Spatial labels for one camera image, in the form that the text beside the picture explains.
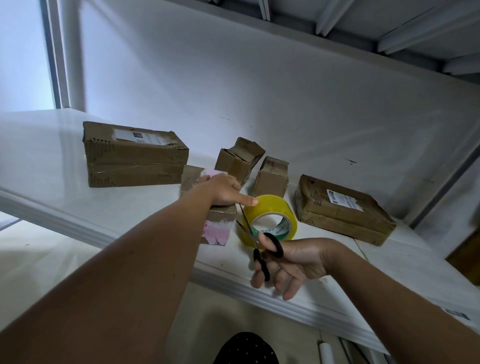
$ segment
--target black polka dot fabric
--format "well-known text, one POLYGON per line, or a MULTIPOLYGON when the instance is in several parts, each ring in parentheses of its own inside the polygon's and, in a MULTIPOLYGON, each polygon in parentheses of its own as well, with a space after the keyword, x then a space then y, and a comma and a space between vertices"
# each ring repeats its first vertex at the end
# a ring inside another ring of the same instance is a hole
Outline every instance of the black polka dot fabric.
POLYGON ((278 364, 275 352, 253 332, 240 332, 220 349, 214 364, 278 364))

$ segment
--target scissor blade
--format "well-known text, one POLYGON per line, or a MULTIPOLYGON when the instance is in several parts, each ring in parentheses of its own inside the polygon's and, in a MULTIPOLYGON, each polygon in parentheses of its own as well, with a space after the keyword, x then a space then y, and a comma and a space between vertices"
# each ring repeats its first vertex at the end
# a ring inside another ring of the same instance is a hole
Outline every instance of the scissor blade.
POLYGON ((258 249, 258 242, 257 242, 257 239, 255 238, 255 236, 249 232, 247 230, 246 227, 244 227, 238 220, 235 220, 237 222, 237 224, 240 225, 240 227, 242 228, 242 230, 247 234, 247 236, 250 238, 251 241, 253 241, 253 243, 255 244, 255 247, 258 249))
POLYGON ((243 207, 241 205, 240 205, 240 210, 241 210, 241 213, 243 214, 243 218, 245 219, 245 222, 247 223, 248 230, 250 230, 250 234, 253 235, 252 227, 250 226, 250 223, 248 222, 248 219, 245 216, 245 212, 243 211, 243 207))

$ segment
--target scissor handle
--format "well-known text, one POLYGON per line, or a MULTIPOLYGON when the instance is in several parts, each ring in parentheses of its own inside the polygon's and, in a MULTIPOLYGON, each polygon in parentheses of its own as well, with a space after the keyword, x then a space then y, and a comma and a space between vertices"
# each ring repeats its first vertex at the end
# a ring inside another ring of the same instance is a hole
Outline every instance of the scissor handle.
POLYGON ((267 263, 260 255, 260 250, 256 248, 253 250, 253 261, 255 260, 258 260, 258 262, 260 263, 260 266, 262 267, 262 272, 265 276, 265 282, 268 282, 270 280, 270 272, 268 271, 267 263))
POLYGON ((264 235, 269 238, 273 245, 275 245, 276 252, 272 250, 267 250, 271 255, 273 255, 275 258, 283 258, 283 248, 278 239, 276 238, 275 235, 269 233, 269 232, 264 232, 264 235))

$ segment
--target hand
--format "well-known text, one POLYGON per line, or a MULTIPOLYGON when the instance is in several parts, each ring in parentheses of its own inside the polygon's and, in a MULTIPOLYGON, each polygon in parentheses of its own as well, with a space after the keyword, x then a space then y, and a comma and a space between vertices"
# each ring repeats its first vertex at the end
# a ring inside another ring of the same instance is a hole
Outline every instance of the hand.
POLYGON ((241 204, 244 206, 255 206, 258 203, 256 198, 241 194, 240 183, 229 174, 221 173, 213 177, 202 176, 195 188, 202 188, 211 195, 212 205, 226 206, 241 204))
MULTIPOLYGON (((276 251, 275 245, 263 233, 258 234, 258 241, 265 249, 276 251)), ((308 238, 292 241, 280 241, 284 257, 275 258, 267 251, 262 252, 268 270, 275 273, 273 286, 283 292, 283 299, 289 300, 297 294, 307 279, 326 276, 330 267, 330 254, 333 250, 347 249, 340 242, 328 238, 308 238)), ((260 263, 255 261, 255 273, 252 287, 260 288, 265 281, 260 263)))

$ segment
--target tape roll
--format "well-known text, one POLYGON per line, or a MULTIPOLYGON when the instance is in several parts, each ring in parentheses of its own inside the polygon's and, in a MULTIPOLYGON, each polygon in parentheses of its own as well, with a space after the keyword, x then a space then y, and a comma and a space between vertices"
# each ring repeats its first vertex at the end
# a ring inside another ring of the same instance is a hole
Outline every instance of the tape roll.
MULTIPOLYGON (((279 240, 291 240, 297 232, 297 219, 293 215, 287 202, 274 194, 263 194, 257 196, 256 199, 258 200, 256 206, 246 206, 243 208, 254 235, 256 236, 258 234, 258 230, 253 227, 255 220, 266 215, 277 215, 282 217, 282 220, 277 226, 274 228, 260 229, 260 231, 269 232, 279 240)), ((246 227, 247 223, 244 218, 242 219, 243 225, 246 227)), ((245 232, 242 232, 242 241, 246 246, 255 247, 245 232)))

